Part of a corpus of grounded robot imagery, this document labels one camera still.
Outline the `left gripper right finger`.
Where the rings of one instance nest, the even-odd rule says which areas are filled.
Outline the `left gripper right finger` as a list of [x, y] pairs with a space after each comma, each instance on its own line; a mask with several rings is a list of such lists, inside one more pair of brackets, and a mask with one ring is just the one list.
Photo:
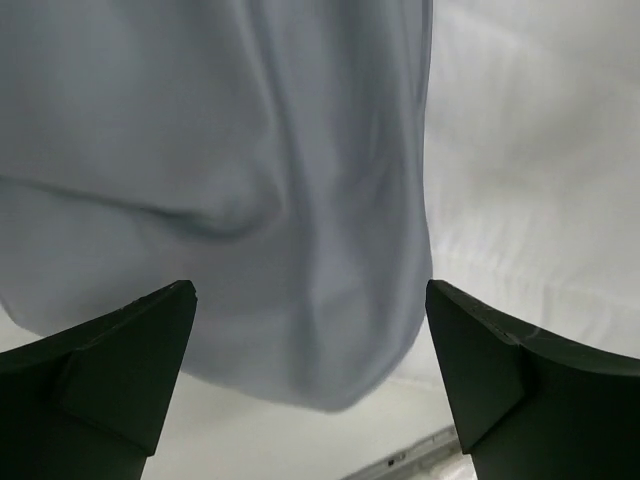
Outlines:
[[429, 281], [426, 313], [478, 478], [638, 479], [638, 360], [524, 322], [443, 280]]

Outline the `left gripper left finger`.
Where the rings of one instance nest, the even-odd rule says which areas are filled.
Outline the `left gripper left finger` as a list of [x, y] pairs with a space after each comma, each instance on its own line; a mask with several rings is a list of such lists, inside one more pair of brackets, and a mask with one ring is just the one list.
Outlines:
[[156, 452], [196, 312], [181, 280], [1, 355], [1, 476], [127, 480]]

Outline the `metal rail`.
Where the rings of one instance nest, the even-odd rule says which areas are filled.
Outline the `metal rail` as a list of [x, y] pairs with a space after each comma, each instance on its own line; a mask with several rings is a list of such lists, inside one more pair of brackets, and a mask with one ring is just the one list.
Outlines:
[[450, 425], [343, 477], [343, 480], [409, 479], [416, 474], [429, 471], [460, 451], [456, 429]]

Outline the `grey pillowcase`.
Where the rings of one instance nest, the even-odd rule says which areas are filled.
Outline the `grey pillowcase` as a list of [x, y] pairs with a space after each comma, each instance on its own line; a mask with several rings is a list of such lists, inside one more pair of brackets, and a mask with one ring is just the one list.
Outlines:
[[187, 372], [351, 407], [432, 273], [428, 1], [5, 1], [1, 304], [49, 335], [179, 279]]

